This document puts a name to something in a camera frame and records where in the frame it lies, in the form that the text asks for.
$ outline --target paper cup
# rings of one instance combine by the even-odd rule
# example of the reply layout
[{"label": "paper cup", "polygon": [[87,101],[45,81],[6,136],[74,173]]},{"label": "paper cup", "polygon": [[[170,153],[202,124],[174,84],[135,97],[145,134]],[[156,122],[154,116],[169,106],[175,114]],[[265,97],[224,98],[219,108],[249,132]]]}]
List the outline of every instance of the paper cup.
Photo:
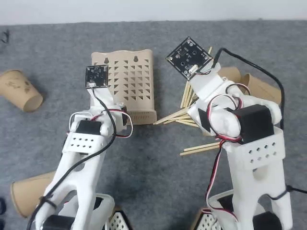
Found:
[{"label": "paper cup", "polygon": [[55,172],[28,178],[11,184],[11,197],[16,211],[24,218],[30,216],[39,198],[44,195],[45,189],[51,183]]},{"label": "paper cup", "polygon": [[276,89],[268,83],[253,77],[249,73],[242,77],[241,83],[250,89],[251,95],[254,97],[272,101],[277,104],[280,104],[282,100],[281,92],[279,89]]},{"label": "paper cup", "polygon": [[223,67],[218,71],[218,74],[221,77],[227,77],[228,80],[233,81],[234,83],[241,82],[241,74],[237,67]]},{"label": "paper cup", "polygon": [[0,75],[0,94],[24,112],[36,110],[43,102],[42,95],[19,70]]}]

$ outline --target robotic arm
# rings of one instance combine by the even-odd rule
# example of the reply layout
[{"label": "robotic arm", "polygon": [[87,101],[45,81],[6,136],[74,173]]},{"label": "robotic arm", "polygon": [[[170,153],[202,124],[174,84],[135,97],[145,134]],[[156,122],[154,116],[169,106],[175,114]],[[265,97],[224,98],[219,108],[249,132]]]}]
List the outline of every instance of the robotic arm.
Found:
[{"label": "robotic arm", "polygon": [[36,230],[109,229],[114,199],[96,194],[95,188],[106,149],[117,132],[125,129],[126,118],[130,122],[131,118],[122,104],[114,103],[110,91],[104,87],[105,81],[106,65],[87,67],[90,109],[71,116],[59,166],[29,221],[28,229],[33,220]]},{"label": "robotic arm", "polygon": [[[282,111],[274,102],[244,95],[238,84],[219,76],[221,51],[272,76],[224,48],[213,59],[190,37],[166,58],[199,98],[188,114],[204,134],[221,140],[206,192],[208,208],[203,209],[195,230],[202,226],[208,230],[289,230],[293,221],[284,181],[283,131],[274,126],[281,121]],[[233,189],[210,197],[222,148],[227,152]],[[271,199],[273,213],[258,203],[262,195]]]}]

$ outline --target wooden chopstick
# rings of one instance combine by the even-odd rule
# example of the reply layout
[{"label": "wooden chopstick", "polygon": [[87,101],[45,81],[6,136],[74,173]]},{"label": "wooden chopstick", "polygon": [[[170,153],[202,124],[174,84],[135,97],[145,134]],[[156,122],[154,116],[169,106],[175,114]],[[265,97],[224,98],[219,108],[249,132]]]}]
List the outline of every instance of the wooden chopstick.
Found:
[{"label": "wooden chopstick", "polygon": [[173,114],[170,114],[170,115],[168,115],[168,116],[166,116],[166,117],[164,117],[164,118],[162,118],[162,119],[156,121],[156,122],[154,123],[154,125],[158,125],[158,124],[160,124],[160,123],[163,123],[163,122],[165,122],[165,121],[168,121],[170,118],[173,118],[173,117],[176,117],[176,116],[183,115],[183,114],[185,114],[185,113],[187,112],[187,110],[188,110],[188,108],[181,109],[181,110],[179,110],[179,111],[177,111],[177,112],[175,112],[175,113],[173,113]]},{"label": "wooden chopstick", "polygon": [[183,96],[182,96],[182,100],[181,100],[180,108],[183,108],[183,105],[184,105],[184,100],[185,100],[185,98],[186,98],[186,94],[187,94],[187,89],[188,89],[188,86],[189,86],[189,82],[187,81],[187,83],[186,83],[186,87],[184,88],[184,92],[183,92]]},{"label": "wooden chopstick", "polygon": [[215,146],[215,145],[219,145],[219,142],[215,142],[215,143],[211,143],[211,144],[206,144],[206,145],[199,145],[199,146],[195,146],[195,147],[191,147],[191,148],[186,148],[183,151],[191,151],[191,150],[197,150],[197,149],[203,149],[203,148],[207,148],[207,147],[211,147],[211,146]]},{"label": "wooden chopstick", "polygon": [[190,155],[190,154],[197,153],[197,152],[203,152],[203,151],[218,149],[219,147],[220,147],[219,145],[214,145],[214,146],[207,147],[207,148],[195,149],[195,150],[191,150],[191,151],[185,151],[185,152],[181,152],[180,156],[186,156],[186,155]]},{"label": "wooden chopstick", "polygon": [[188,125],[188,126],[198,127],[197,124],[193,124],[193,123],[182,121],[182,120],[176,120],[176,122],[182,123],[182,124],[185,124],[185,125]]}]

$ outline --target gray carpet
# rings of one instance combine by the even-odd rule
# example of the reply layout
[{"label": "gray carpet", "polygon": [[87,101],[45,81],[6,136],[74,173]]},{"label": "gray carpet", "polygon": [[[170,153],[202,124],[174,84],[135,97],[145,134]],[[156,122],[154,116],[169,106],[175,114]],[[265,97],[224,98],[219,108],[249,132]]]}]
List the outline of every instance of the gray carpet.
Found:
[{"label": "gray carpet", "polygon": [[[89,107],[84,70],[94,51],[151,49],[155,108],[164,117],[179,108],[185,81],[165,57],[190,35],[213,53],[224,46],[267,68],[286,91],[284,160],[289,184],[307,189],[307,22],[142,22],[10,26],[11,42],[0,52],[0,71],[21,69],[45,100],[23,113],[0,97],[0,196],[8,210],[6,230],[25,229],[15,212],[10,183],[56,169],[71,113]],[[224,66],[259,72],[223,55]],[[182,124],[137,126],[130,139],[109,149],[97,191],[114,197],[135,230],[186,230],[204,205],[216,151],[179,157],[186,147],[212,142]],[[223,154],[213,194],[231,188]],[[294,229],[306,229],[307,197],[292,193]]]}]

